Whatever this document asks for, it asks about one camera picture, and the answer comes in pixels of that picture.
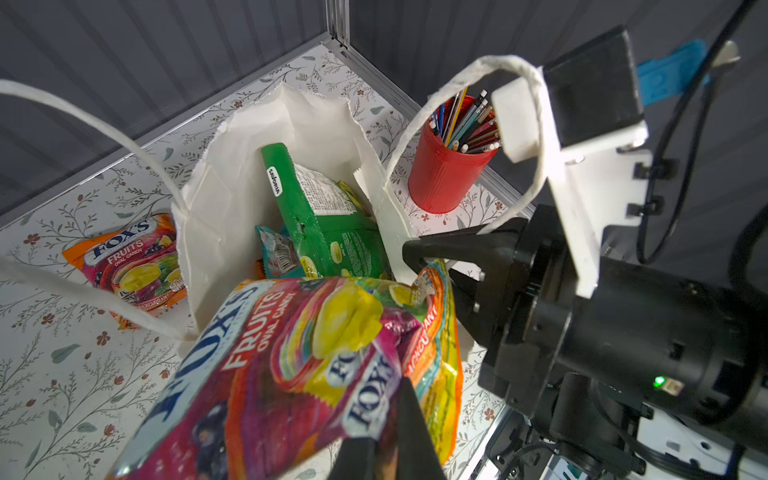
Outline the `orange Fox's packet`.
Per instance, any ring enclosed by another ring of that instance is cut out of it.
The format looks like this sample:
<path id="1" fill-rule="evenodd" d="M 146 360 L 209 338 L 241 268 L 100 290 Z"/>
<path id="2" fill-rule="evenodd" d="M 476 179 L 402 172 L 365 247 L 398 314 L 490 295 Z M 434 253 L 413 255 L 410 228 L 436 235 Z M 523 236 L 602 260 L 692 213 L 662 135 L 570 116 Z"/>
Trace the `orange Fox's packet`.
<path id="1" fill-rule="evenodd" d="M 95 288 L 153 316 L 186 298 L 172 215 L 158 213 L 63 251 Z"/>
<path id="2" fill-rule="evenodd" d="M 375 278 L 247 280 L 161 391 L 113 479 L 272 479 L 327 445 L 398 450 L 412 384 L 432 453 L 455 449 L 463 373 L 446 264 L 410 285 Z"/>

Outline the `white paper gift bag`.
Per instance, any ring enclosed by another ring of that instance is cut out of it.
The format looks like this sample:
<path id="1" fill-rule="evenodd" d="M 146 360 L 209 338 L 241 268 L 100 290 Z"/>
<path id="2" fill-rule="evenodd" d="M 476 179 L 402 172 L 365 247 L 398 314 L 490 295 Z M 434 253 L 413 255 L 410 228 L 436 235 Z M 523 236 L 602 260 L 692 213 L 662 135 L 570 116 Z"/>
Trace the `white paper gift bag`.
<path id="1" fill-rule="evenodd" d="M 383 163 L 342 99 L 278 86 L 262 101 L 231 116 L 218 129 L 189 181 L 178 187 L 167 182 L 177 229 L 182 278 L 191 305 L 193 326 L 172 324 L 129 305 L 116 295 L 22 263 L 3 260 L 3 277 L 70 297 L 116 313 L 136 326 L 174 340 L 192 341 L 211 320 L 225 295 L 249 276 L 256 259 L 255 226 L 276 207 L 265 169 L 256 162 L 258 151 L 283 143 L 299 164 L 347 180 L 366 197 L 382 231 L 394 276 L 410 282 L 417 269 L 402 255 L 415 234 L 390 178 L 411 138 L 430 114 L 461 88 L 503 70 L 526 81 L 534 109 L 530 122 L 533 151 L 539 161 L 531 187 L 508 209 L 520 213 L 542 189 L 560 150 L 547 85 L 539 67 L 516 55 L 483 56 L 456 74 L 415 114 Z"/>

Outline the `teal snack packet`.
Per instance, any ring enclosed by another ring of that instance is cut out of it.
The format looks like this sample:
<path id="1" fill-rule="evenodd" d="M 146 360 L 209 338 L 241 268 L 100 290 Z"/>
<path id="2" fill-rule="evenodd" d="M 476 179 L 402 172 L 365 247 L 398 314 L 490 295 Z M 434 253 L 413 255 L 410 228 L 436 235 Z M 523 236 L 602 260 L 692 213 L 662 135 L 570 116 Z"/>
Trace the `teal snack packet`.
<path id="1" fill-rule="evenodd" d="M 293 241 L 288 235 L 275 232 L 266 226 L 256 226 L 255 230 L 262 246 L 262 261 L 268 279 L 305 276 Z"/>

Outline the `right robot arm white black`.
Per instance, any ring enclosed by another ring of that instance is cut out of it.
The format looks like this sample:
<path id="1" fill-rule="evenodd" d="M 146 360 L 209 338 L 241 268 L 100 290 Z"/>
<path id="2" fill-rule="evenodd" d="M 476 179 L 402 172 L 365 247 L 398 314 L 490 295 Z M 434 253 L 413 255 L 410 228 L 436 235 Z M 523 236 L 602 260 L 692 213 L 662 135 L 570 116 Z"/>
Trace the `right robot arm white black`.
<path id="1" fill-rule="evenodd" d="M 765 212 L 743 229 L 727 288 L 605 258 L 588 298 L 550 206 L 489 234 L 408 241 L 402 256 L 416 271 L 431 259 L 479 268 L 479 279 L 450 274 L 458 318 L 486 350 L 479 385 L 528 418 L 544 447 L 589 475 L 709 478 L 651 448 L 668 414 L 731 440 L 734 479 L 746 450 L 767 449 L 767 297 L 747 277 L 766 230 Z"/>

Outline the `dark green snack packet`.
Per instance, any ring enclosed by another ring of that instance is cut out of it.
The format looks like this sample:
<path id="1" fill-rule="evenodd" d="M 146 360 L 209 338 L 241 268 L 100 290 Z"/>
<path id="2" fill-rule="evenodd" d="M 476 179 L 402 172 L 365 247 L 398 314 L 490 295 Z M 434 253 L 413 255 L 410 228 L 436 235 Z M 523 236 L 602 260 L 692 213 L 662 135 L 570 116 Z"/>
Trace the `dark green snack packet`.
<path id="1" fill-rule="evenodd" d="M 348 185 L 294 162 L 283 143 L 260 153 L 305 277 L 392 277 L 378 225 Z"/>

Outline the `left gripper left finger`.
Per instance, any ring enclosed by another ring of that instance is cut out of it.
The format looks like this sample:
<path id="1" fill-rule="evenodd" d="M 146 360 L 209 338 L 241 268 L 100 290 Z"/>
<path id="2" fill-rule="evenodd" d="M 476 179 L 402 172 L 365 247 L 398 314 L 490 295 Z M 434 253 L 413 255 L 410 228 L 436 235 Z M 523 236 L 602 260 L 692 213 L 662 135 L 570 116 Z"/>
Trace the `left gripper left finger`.
<path id="1" fill-rule="evenodd" d="M 377 441 L 345 439 L 327 477 L 328 480 L 373 480 Z"/>

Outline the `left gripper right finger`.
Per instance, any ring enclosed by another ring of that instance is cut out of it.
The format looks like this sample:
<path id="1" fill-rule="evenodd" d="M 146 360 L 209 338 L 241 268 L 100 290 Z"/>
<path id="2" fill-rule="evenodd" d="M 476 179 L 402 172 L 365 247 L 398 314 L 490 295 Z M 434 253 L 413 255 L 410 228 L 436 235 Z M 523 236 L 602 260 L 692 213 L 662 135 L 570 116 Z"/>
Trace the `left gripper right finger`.
<path id="1" fill-rule="evenodd" d="M 397 480 L 445 480 L 412 382 L 402 377 L 397 390 L 395 434 Z"/>

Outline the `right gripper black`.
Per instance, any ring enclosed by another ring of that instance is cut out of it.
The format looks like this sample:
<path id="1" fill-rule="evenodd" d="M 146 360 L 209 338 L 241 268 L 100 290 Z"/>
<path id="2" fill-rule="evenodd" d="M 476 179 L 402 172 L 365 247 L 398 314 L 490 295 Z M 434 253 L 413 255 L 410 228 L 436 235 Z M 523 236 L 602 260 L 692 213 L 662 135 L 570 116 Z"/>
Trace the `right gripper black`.
<path id="1" fill-rule="evenodd" d="M 402 247 L 419 272 L 453 269 L 456 315 L 487 348 L 483 387 L 524 412 L 541 401 L 556 365 L 691 419 L 758 451 L 767 448 L 767 314 L 736 292 L 605 259 L 593 295 L 576 272 L 557 214 L 428 235 Z"/>

